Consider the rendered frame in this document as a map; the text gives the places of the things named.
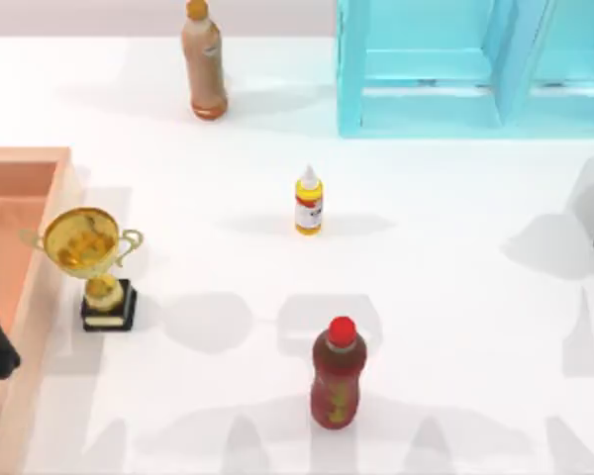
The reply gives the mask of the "small yellow bottle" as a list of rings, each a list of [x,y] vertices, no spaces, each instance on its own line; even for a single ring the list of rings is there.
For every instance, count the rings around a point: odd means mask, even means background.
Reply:
[[[295,183],[295,229],[306,236],[321,230],[324,186],[311,165]]]

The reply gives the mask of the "red bottle with red cap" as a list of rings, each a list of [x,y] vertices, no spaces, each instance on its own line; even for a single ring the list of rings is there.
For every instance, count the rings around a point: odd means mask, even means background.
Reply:
[[[336,430],[351,424],[359,404],[359,378],[366,359],[365,340],[348,316],[333,318],[316,338],[310,408],[321,427]]]

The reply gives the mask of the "light blue rack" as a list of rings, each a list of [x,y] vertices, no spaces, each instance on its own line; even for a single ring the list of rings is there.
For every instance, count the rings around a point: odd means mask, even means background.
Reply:
[[[337,0],[345,137],[594,139],[594,0]]]

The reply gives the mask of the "tall orange-brown bottle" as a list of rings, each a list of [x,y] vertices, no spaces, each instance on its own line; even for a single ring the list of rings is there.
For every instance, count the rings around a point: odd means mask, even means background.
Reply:
[[[207,0],[186,2],[181,41],[191,109],[201,120],[217,120],[227,112],[228,95],[222,60],[222,35],[210,17]]]

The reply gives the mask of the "gold trophy on black base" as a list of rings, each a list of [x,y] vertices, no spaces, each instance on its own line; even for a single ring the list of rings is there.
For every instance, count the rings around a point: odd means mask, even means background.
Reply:
[[[110,273],[144,243],[137,230],[122,231],[107,211],[95,207],[70,209],[42,234],[21,230],[20,239],[42,251],[65,274],[85,282],[80,305],[87,332],[127,332],[134,324],[138,292],[127,278]]]

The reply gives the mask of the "shallow salmon-coloured box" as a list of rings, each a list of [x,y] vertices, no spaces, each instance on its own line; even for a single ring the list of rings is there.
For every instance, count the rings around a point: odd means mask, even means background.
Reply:
[[[67,147],[0,147],[0,324],[21,356],[0,381],[0,475],[21,475],[61,290],[60,271],[23,242],[82,198]]]

